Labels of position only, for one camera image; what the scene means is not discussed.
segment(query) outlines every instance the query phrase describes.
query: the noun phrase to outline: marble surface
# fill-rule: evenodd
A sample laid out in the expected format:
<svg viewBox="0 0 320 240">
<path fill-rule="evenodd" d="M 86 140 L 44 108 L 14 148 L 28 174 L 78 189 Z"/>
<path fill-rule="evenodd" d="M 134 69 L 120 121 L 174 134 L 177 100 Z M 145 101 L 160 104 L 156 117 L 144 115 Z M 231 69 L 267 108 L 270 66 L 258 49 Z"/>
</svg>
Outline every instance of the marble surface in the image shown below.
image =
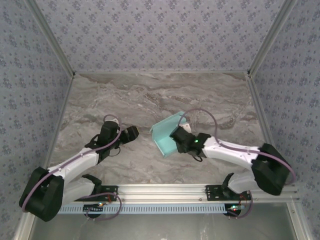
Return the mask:
<svg viewBox="0 0 320 240">
<path fill-rule="evenodd" d="M 118 156 L 85 172 L 104 184 L 222 183 L 227 174 L 245 171 L 219 159 L 196 162 L 188 154 L 163 158 L 152 141 L 151 126 L 190 108 L 210 111 L 222 140 L 248 146 L 263 143 L 244 73 L 83 74 L 73 81 L 50 165 L 80 151 L 100 132 L 103 116 L 114 114 L 125 127 L 137 126 L 140 135 L 122 145 Z M 193 112 L 187 119 L 193 133 L 213 133 L 214 122 L 206 113 Z"/>
</svg>

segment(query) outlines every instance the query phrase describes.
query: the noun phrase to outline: patterned wallpaper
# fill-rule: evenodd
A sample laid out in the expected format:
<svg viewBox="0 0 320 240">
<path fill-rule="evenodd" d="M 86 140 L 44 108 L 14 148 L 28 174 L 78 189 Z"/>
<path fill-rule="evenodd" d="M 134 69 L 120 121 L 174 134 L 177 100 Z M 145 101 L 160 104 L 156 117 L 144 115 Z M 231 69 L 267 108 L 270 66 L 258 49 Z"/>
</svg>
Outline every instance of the patterned wallpaper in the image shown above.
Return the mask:
<svg viewBox="0 0 320 240">
<path fill-rule="evenodd" d="M 46 157 L 70 78 L 23 0 L 1 0 L 0 23 L 0 239 L 11 240 L 18 201 Z"/>
<path fill-rule="evenodd" d="M 283 0 L 36 0 L 75 71 L 247 70 Z"/>
<path fill-rule="evenodd" d="M 299 0 L 255 82 L 276 146 L 297 172 L 302 204 L 320 239 L 320 2 Z"/>
</svg>

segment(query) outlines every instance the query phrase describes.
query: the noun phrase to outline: enclosure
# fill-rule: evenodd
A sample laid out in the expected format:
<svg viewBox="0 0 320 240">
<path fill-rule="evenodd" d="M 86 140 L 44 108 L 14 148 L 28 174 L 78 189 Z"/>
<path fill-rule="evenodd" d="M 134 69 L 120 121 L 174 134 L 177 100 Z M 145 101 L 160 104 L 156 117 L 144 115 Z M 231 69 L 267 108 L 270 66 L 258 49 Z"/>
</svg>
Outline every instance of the enclosure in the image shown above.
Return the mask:
<svg viewBox="0 0 320 240">
<path fill-rule="evenodd" d="M 3 0 L 0 8 L 1 239 L 320 239 L 319 1 Z M 251 191 L 244 219 L 223 215 L 231 202 L 209 201 L 206 187 L 245 169 L 164 157 L 150 132 L 192 108 L 217 119 L 191 112 L 192 132 L 218 127 L 223 141 L 271 144 L 296 182 L 280 196 Z M 106 114 L 139 136 L 84 173 L 118 186 L 121 214 L 88 221 L 83 202 L 49 222 L 22 213 L 33 170 L 76 155 Z M 108 206 L 105 214 L 119 203 Z"/>
</svg>

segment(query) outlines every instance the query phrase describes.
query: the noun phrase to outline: floral wallpaper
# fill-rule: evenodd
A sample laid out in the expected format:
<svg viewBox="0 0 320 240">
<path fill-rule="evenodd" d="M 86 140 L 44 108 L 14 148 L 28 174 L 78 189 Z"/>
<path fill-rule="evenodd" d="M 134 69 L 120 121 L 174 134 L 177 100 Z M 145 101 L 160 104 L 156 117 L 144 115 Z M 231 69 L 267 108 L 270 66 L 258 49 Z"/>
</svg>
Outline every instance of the floral wallpaper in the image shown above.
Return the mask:
<svg viewBox="0 0 320 240">
<path fill-rule="evenodd" d="M 320 2 L 299 0 L 254 77 L 278 149 L 320 239 Z"/>
<path fill-rule="evenodd" d="M 23 0 L 1 0 L 0 22 L 0 239 L 11 240 L 18 201 L 46 157 L 70 77 Z"/>
<path fill-rule="evenodd" d="M 36 0 L 76 72 L 247 70 L 283 0 Z"/>
</svg>

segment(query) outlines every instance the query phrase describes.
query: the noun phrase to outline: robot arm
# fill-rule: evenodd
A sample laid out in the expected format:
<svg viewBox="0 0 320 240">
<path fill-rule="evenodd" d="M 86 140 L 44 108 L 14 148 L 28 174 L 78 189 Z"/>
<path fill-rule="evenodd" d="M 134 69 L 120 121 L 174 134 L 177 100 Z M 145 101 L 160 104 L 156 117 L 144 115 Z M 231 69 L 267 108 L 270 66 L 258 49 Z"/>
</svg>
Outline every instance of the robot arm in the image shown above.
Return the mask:
<svg viewBox="0 0 320 240">
<path fill-rule="evenodd" d="M 267 153 L 286 162 L 272 145 L 265 143 L 261 147 L 249 147 L 219 140 L 220 143 L 227 146 L 245 150 L 235 151 L 222 147 L 209 134 L 199 133 L 195 136 L 189 129 L 189 127 L 178 126 L 170 135 L 175 141 L 179 153 L 188 153 L 195 159 L 200 158 L 201 161 L 202 158 L 221 159 L 249 170 L 241 174 L 231 173 L 226 177 L 223 183 L 226 196 L 259 188 L 271 195 L 281 194 L 290 171 L 271 158 L 249 152 L 254 150 L 255 152 Z"/>
<path fill-rule="evenodd" d="M 61 167 L 64 163 L 75 157 L 73 156 L 48 169 L 42 167 L 35 169 L 20 198 L 20 207 L 23 206 L 25 199 L 35 185 L 56 169 L 58 169 L 58 171 L 50 175 L 35 189 L 25 206 L 26 211 L 34 214 L 43 221 L 47 222 L 51 220 L 58 213 L 62 205 L 78 200 L 84 196 L 102 193 L 101 181 L 91 175 L 87 174 L 76 181 L 72 180 L 85 170 L 103 161 L 110 155 L 112 149 L 118 149 L 121 144 L 129 143 L 135 140 L 139 135 L 137 127 L 128 127 L 121 132 L 117 141 L 109 147 L 84 154 L 85 152 L 88 152 L 88 150 L 99 149 L 111 143 L 119 134 L 119 129 L 117 122 L 105 121 L 100 134 L 94 136 L 91 141 L 75 155 L 79 156 L 77 160 L 74 160 L 65 167 Z"/>
</svg>

